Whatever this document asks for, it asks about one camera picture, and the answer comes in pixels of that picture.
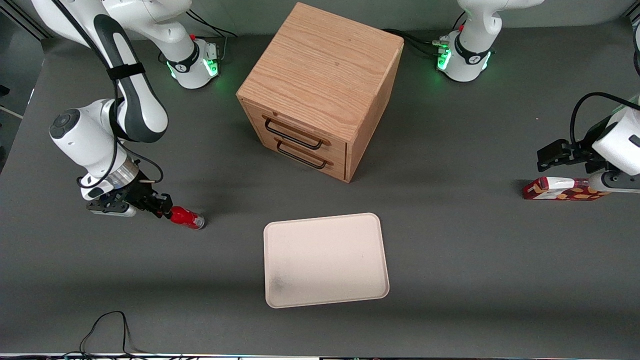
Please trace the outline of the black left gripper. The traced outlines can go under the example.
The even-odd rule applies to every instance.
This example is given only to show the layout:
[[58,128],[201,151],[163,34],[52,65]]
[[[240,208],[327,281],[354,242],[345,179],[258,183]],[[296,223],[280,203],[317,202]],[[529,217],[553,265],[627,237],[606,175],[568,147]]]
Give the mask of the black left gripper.
[[597,141],[611,120],[607,116],[591,126],[585,133],[582,144],[572,144],[569,141],[553,141],[537,151],[537,170],[543,173],[551,167],[570,164],[583,164],[588,174],[607,169],[607,161],[593,149]]

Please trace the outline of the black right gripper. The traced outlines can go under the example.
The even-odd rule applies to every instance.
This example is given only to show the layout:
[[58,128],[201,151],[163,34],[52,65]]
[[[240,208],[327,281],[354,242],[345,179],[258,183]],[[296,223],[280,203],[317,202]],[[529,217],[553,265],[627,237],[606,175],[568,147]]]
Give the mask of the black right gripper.
[[138,178],[122,188],[123,200],[138,210],[171,219],[173,200],[168,193],[158,194],[153,189],[154,180]]

